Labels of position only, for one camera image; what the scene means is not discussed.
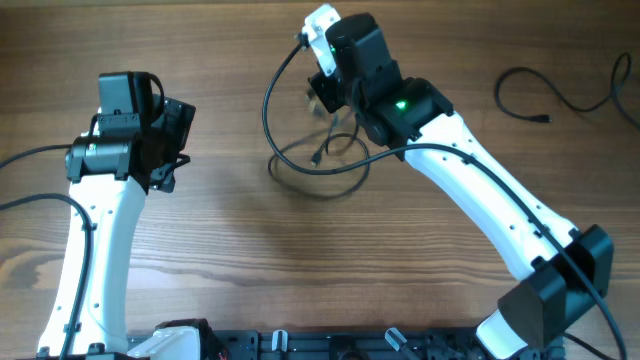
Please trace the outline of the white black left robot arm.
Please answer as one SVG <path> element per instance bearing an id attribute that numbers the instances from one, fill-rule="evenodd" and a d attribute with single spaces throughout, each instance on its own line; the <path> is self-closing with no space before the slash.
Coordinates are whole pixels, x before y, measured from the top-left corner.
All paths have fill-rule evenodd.
<path id="1" fill-rule="evenodd" d="M 54 308 L 40 358 L 127 350 L 125 300 L 132 242 L 146 197 L 170 193 L 195 107 L 165 96 L 148 72 L 104 73 L 100 108 L 67 151 L 73 202 Z"/>

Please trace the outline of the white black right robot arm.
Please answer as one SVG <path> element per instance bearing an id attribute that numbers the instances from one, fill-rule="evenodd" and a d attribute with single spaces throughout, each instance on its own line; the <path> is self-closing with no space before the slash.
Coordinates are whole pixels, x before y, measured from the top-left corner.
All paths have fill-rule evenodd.
<path id="1" fill-rule="evenodd" d="M 497 359 L 550 345 L 608 290 L 613 244 L 599 226 L 577 229 L 546 207 L 476 140 L 431 83 L 406 78 L 367 14 L 330 5 L 302 28 L 319 65 L 310 85 L 326 110 L 349 107 L 375 144 L 438 185 L 498 251 L 516 286 L 476 336 Z"/>

